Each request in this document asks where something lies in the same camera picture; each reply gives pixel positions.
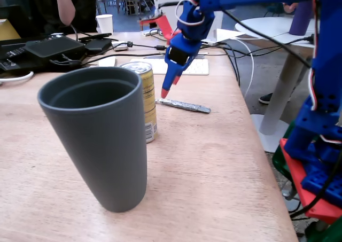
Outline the blue fixed gripper finger with red tip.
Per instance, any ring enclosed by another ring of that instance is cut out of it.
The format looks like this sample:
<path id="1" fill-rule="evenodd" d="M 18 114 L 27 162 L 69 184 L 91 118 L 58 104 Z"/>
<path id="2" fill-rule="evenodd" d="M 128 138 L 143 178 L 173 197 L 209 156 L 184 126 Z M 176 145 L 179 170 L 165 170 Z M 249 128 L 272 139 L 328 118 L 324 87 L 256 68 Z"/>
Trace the blue fixed gripper finger with red tip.
<path id="1" fill-rule="evenodd" d="M 169 90 L 178 74 L 178 65 L 170 62 L 168 63 L 167 72 L 162 84 L 161 98 L 166 98 Z"/>

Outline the blue gripper body black motor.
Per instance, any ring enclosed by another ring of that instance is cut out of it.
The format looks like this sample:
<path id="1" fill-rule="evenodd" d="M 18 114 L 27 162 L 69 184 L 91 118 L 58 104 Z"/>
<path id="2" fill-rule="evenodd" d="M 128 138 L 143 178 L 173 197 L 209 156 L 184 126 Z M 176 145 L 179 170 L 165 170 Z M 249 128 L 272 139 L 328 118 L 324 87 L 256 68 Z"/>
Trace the blue gripper body black motor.
<path id="1" fill-rule="evenodd" d="M 190 40 L 182 33 L 177 34 L 169 42 L 165 55 L 168 69 L 186 69 L 197 56 L 201 41 Z"/>

